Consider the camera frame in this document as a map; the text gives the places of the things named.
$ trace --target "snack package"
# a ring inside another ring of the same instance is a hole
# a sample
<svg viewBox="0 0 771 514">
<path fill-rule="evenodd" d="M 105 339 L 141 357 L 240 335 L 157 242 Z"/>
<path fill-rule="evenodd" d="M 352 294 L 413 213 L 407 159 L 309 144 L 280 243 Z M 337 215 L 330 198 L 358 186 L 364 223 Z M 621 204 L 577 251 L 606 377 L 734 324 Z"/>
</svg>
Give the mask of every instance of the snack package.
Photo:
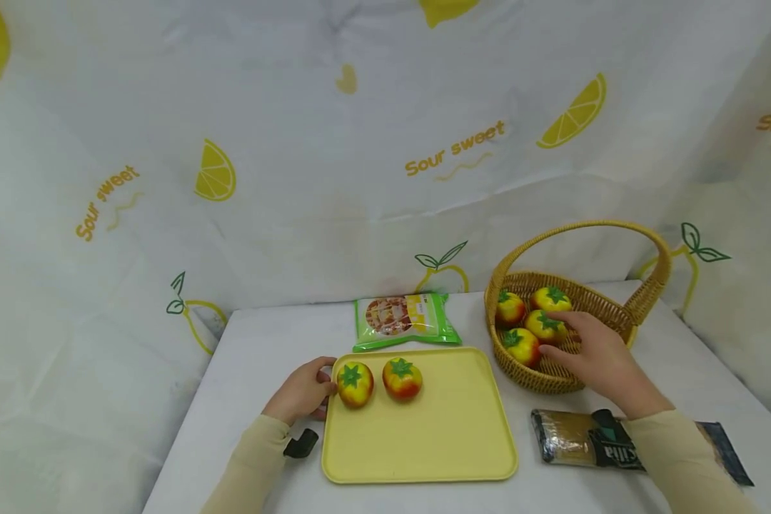
<svg viewBox="0 0 771 514">
<path fill-rule="evenodd" d="M 634 443 L 608 409 L 587 413 L 532 410 L 531 422 L 544 461 L 549 464 L 645 471 Z M 714 448 L 717 463 L 738 485 L 753 486 L 719 423 L 695 421 Z"/>
<path fill-rule="evenodd" d="M 448 294 L 408 294 L 354 302 L 357 344 L 354 352 L 394 346 L 406 341 L 459 346 L 463 342 L 445 317 Z"/>
</svg>

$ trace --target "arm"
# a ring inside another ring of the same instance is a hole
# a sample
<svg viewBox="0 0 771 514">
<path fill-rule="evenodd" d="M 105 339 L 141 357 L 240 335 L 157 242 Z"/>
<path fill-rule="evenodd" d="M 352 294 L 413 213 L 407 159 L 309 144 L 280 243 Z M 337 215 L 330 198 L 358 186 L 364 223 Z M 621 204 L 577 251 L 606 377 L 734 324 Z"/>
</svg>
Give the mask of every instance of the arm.
<svg viewBox="0 0 771 514">
<path fill-rule="evenodd" d="M 748 514 L 754 505 L 722 470 L 694 422 L 674 409 L 634 361 L 617 332 L 587 313 L 549 313 L 579 332 L 580 355 L 541 346 L 596 393 L 613 401 L 628 422 L 640 461 L 674 514 Z"/>
<path fill-rule="evenodd" d="M 640 461 L 675 514 L 756 513 L 693 421 L 676 410 L 624 424 Z"/>
<path fill-rule="evenodd" d="M 201 514 L 262 512 L 268 492 L 283 471 L 288 429 L 308 415 L 326 419 L 321 405 L 337 391 L 337 385 L 321 369 L 335 361 L 332 357 L 315 358 L 289 375 L 262 415 L 243 432 Z"/>
<path fill-rule="evenodd" d="M 201 514 L 260 514 L 283 472 L 288 424 L 265 415 L 243 432 Z"/>
</svg>

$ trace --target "person's left hand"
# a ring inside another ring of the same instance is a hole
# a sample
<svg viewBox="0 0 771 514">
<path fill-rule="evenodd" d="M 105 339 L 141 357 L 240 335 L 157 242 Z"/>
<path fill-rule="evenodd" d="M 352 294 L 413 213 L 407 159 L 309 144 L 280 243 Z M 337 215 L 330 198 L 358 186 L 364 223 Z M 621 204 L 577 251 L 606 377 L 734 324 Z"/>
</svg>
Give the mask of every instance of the person's left hand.
<svg viewBox="0 0 771 514">
<path fill-rule="evenodd" d="M 325 420 L 326 412 L 320 406 L 337 393 L 337 384 L 331 382 L 331 377 L 322 368 L 336 361 L 334 357 L 318 357 L 295 369 L 271 396 L 263 409 L 264 415 L 287 423 L 289 427 L 308 415 Z"/>
</svg>

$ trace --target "tomato on tray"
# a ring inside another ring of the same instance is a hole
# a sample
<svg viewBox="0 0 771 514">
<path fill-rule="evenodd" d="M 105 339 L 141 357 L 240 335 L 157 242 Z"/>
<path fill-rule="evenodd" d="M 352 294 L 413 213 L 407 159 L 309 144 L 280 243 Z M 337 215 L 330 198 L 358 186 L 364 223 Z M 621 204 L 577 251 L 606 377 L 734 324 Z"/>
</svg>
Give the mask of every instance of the tomato on tray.
<svg viewBox="0 0 771 514">
<path fill-rule="evenodd" d="M 363 363 L 349 362 L 337 373 L 337 395 L 350 409 L 359 409 L 371 399 L 374 375 Z"/>
<path fill-rule="evenodd" d="M 411 400 L 423 388 L 423 374 L 404 358 L 392 358 L 383 367 L 383 384 L 392 398 Z"/>
</svg>

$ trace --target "hand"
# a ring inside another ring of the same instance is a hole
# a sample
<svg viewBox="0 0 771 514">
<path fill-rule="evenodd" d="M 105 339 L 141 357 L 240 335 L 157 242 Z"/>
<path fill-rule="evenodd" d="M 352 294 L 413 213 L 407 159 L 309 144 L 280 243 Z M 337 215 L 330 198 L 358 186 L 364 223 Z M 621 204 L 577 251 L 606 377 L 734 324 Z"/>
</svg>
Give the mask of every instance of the hand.
<svg viewBox="0 0 771 514">
<path fill-rule="evenodd" d="M 565 321 L 580 334 L 579 355 L 555 346 L 541 345 L 540 352 L 563 364 L 596 393 L 614 402 L 629 420 L 638 420 L 674 405 L 660 393 L 625 347 L 623 338 L 589 313 L 548 313 Z"/>
<path fill-rule="evenodd" d="M 337 361 L 334 357 L 318 357 L 305 363 L 288 376 L 286 381 L 271 396 L 263 409 L 264 415 L 276 418 L 288 426 L 308 415 L 325 420 L 326 412 L 320 408 L 328 397 L 337 393 L 337 384 L 322 368 Z"/>
</svg>

